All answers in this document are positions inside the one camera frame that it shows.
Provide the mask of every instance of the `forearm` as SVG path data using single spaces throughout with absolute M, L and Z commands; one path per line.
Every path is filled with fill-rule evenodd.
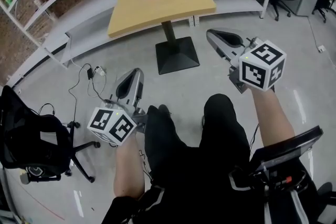
M 138 199 L 145 189 L 142 161 L 135 134 L 131 134 L 122 146 L 117 147 L 114 194 Z
M 262 92 L 254 88 L 251 91 L 264 146 L 294 137 L 294 129 L 283 112 L 275 93 L 272 90 Z

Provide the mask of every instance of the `table leg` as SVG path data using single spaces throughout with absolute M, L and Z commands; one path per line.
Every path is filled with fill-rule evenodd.
M 200 63 L 191 37 L 176 39 L 172 22 L 161 24 L 167 41 L 155 45 L 159 74 L 198 67 Z

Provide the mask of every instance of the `person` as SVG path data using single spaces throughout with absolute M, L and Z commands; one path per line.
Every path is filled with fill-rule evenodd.
M 264 146 L 295 135 L 272 90 L 251 88 Z M 103 224 L 110 223 L 265 223 L 263 194 L 233 190 L 228 173 L 249 163 L 249 143 L 238 123 L 234 106 L 223 94 L 211 96 L 204 106 L 199 147 L 188 147 L 178 137 L 165 105 L 148 109 L 145 152 L 152 186 L 145 192 L 142 159 L 135 135 L 116 150 L 116 198 Z M 284 163 L 286 171 L 305 170 L 301 162 Z M 317 191 L 311 178 L 299 194 L 311 223 Z

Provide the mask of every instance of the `white cube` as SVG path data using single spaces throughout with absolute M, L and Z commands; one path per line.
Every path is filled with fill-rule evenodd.
M 122 145 L 136 126 L 123 109 L 95 108 L 88 129 L 105 142 Z
M 267 91 L 284 73 L 286 53 L 266 40 L 239 57 L 239 80 Z

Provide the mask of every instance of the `gray floor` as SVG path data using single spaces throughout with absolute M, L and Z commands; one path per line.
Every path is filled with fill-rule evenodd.
M 166 104 L 172 112 L 179 136 L 189 146 L 198 146 L 201 140 L 200 120 L 206 100 L 212 94 L 224 93 L 231 98 L 238 120 L 250 140 L 257 125 L 252 96 L 250 92 L 240 94 L 230 83 L 227 77 L 229 64 L 208 44 L 205 31 L 212 27 L 229 27 L 269 39 L 288 55 L 285 74 L 276 85 L 276 93 L 295 132 L 300 134 L 318 124 L 324 130 L 324 136 L 311 153 L 304 154 L 302 162 L 317 187 L 325 182 L 336 185 L 336 72 L 331 61 L 336 62 L 336 19 L 329 13 L 324 24 L 319 15 L 310 17 L 317 44 L 325 45 L 329 51 L 320 54 L 306 17 L 288 18 L 281 12 L 280 21 L 276 22 L 272 9 L 268 13 L 265 19 L 251 13 L 212 16 L 201 19 L 201 26 L 195 29 L 186 24 L 175 25 L 177 37 L 193 38 L 201 63 L 193 69 L 158 75 L 154 45 L 164 40 L 160 27 L 121 38 L 76 58 L 75 62 L 78 65 L 88 62 L 105 68 L 107 85 L 102 94 L 105 98 L 110 95 L 116 77 L 131 68 L 141 68 L 145 83 L 140 107 L 146 110 L 151 104 Z M 72 64 L 64 70 L 48 61 L 29 75 L 17 90 L 21 89 L 21 97 L 31 108 L 38 110 L 44 103 L 51 102 L 56 108 L 56 116 L 63 122 L 69 122 L 73 117 L 75 101 L 68 89 L 77 82 L 78 71 L 79 68 Z M 97 76 L 95 80 L 97 89 L 101 89 L 102 77 Z M 82 72 L 81 81 L 73 91 L 78 98 L 76 121 L 82 125 L 76 131 L 75 145 L 96 139 L 86 125 L 100 100 L 87 96 L 87 85 L 86 74 Z M 143 146 L 141 134 L 138 134 L 138 139 Z M 253 151 L 259 147 L 262 143 L 258 133 Z M 23 216 L 33 223 L 102 221 L 114 198 L 114 149 L 102 142 L 100 149 L 89 148 L 77 156 L 87 172 L 96 176 L 94 184 L 86 181 L 76 167 L 72 167 L 72 177 L 62 177 L 60 182 L 31 183 L 27 186 L 19 183 L 18 170 L 9 171 L 14 202 Z M 204 171 L 204 167 L 199 169 L 200 173 Z M 76 195 L 79 196 L 80 206 L 76 204 Z M 331 223 L 335 217 L 335 209 L 330 207 L 320 220 Z

